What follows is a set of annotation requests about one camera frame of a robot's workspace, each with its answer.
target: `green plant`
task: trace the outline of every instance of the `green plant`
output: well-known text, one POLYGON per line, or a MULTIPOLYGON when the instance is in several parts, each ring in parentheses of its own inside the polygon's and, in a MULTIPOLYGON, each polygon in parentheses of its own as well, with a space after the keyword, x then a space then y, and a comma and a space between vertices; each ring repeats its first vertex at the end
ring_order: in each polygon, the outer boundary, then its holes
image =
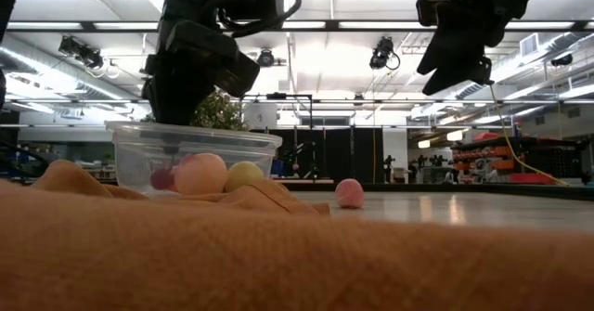
MULTIPOLYGON (((140 122, 155 122, 155 118, 150 114, 140 122)), ((247 124, 241 120, 241 105, 231 102, 231 97, 221 90, 210 94, 199 104, 190 125, 212 129, 248 130, 247 124)))

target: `gray floor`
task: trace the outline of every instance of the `gray floor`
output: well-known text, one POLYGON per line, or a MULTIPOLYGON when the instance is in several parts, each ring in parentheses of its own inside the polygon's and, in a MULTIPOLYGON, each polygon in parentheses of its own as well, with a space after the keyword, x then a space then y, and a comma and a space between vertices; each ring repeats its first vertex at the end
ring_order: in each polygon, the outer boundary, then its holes
POLYGON ((340 209, 331 192, 297 192, 303 201, 330 203, 334 215, 397 222, 436 222, 594 231, 594 202, 485 193, 368 192, 363 210, 340 209))

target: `plastic bowl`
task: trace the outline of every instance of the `plastic bowl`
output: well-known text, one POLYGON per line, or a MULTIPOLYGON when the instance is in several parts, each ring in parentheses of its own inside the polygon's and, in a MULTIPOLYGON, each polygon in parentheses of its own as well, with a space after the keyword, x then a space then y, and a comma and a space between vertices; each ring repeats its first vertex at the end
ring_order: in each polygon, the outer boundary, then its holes
POLYGON ((188 154, 214 153, 227 167, 253 162, 268 177, 282 144, 279 136, 159 123, 108 122, 107 129, 113 133, 118 184, 145 194, 159 193, 150 184, 155 170, 176 166, 188 154))

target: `wrinkled cloth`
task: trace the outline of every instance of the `wrinkled cloth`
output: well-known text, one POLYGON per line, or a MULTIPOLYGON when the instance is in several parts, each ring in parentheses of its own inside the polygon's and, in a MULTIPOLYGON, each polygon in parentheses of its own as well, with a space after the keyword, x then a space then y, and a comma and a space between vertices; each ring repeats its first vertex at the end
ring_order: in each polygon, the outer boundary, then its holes
POLYGON ((69 162, 0 183, 0 310, 592 310, 594 236, 329 217, 263 181, 159 197, 69 162))

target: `orange fabric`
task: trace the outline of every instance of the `orange fabric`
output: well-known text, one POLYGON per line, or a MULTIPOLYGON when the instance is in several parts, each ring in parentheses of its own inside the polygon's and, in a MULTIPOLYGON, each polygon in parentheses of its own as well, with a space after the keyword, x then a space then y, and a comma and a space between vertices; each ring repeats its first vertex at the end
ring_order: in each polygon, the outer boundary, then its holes
POLYGON ((143 199, 67 162, 0 183, 0 310, 594 309, 589 234, 328 219, 272 182, 143 199))

